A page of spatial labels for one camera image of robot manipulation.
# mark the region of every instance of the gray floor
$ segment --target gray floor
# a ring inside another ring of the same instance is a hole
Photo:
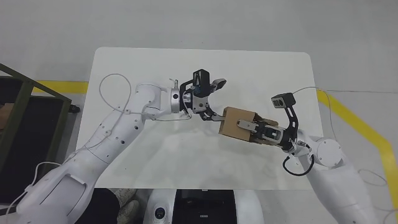
[[[87,81],[102,46],[300,51],[311,56],[319,87],[398,91],[398,0],[0,0],[0,33],[0,62],[37,80]],[[398,95],[333,95],[398,157]],[[320,108],[331,136],[328,110]],[[335,115],[333,124],[355,166],[384,175],[377,150]],[[376,206],[392,208],[386,188],[369,191]],[[300,199],[300,192],[280,193],[274,202],[297,218],[280,214],[271,223],[334,223],[316,199],[308,207]]]

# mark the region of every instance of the yellow tape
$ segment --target yellow tape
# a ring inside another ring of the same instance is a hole
[[[58,93],[87,93],[88,88],[88,82],[58,82],[53,80],[39,80],[37,82]],[[42,93],[43,91],[34,88],[33,92]]]
[[[48,80],[38,82],[59,93],[87,93],[88,88],[88,82],[58,82]],[[34,92],[42,92],[42,90],[34,88]],[[317,90],[317,95],[318,101],[329,107],[326,94]],[[390,142],[341,104],[336,98],[331,95],[328,96],[331,110],[379,150],[392,204],[395,209],[398,209],[398,167]]]
[[[317,90],[317,95],[318,101],[329,107],[326,93]],[[390,142],[368,124],[366,124],[363,120],[358,118],[350,109],[341,104],[335,97],[331,96],[330,94],[328,94],[328,96],[331,110],[379,150],[391,195],[392,205],[394,206],[394,209],[398,209],[398,167],[396,158],[394,156],[394,150],[392,149]]]

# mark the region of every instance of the black metal frame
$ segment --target black metal frame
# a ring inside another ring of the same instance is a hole
[[[26,106],[29,102],[29,98],[31,97],[34,87],[50,94],[52,96],[51,98],[54,97],[63,101],[62,109],[58,117],[57,127],[55,128],[55,132],[53,134],[49,152],[46,158],[46,161],[54,161],[60,145],[63,129],[65,128],[65,124],[67,122],[68,111],[72,100],[1,63],[0,71],[7,73],[12,78],[22,81],[22,87],[19,90],[7,124],[0,137],[0,170],[2,170],[4,163],[7,160],[7,155],[12,146],[12,142],[17,133],[18,127],[21,123],[22,117],[24,115]],[[48,166],[48,164],[43,165],[42,173],[40,174],[46,173],[49,169],[50,167]]]

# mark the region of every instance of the cardboard box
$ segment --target cardboard box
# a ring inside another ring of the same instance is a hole
[[[246,111],[230,106],[224,109],[223,116],[225,117],[225,119],[221,122],[220,130],[218,131],[218,133],[248,142],[250,141],[251,132],[249,130],[238,127],[238,120],[242,119],[249,122],[253,122],[254,120],[256,120],[267,122],[271,126],[278,125],[278,122],[270,119],[264,119],[253,111]]]
[[[4,129],[6,127],[8,117],[10,117],[13,107],[14,104],[6,103],[4,106],[0,108],[0,129]]]

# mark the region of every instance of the white tabletop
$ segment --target white tabletop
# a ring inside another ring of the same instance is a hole
[[[103,47],[96,51],[90,76],[77,148],[90,138],[111,109],[100,98],[98,86],[110,73],[139,82],[172,86],[204,68],[210,81],[225,78],[227,84],[210,96],[213,110],[222,114],[233,106],[255,111],[287,127],[282,109],[271,97],[314,86],[311,60],[306,53],[230,50],[130,49]],[[128,94],[122,78],[109,77],[103,95],[114,106]],[[322,136],[316,91],[295,95],[299,128]],[[293,177],[282,168],[286,154],[277,147],[253,144],[218,134],[220,123],[202,121],[147,121],[140,136],[105,170],[97,187],[171,189],[311,189],[305,177]],[[300,171],[291,159],[287,167]]]

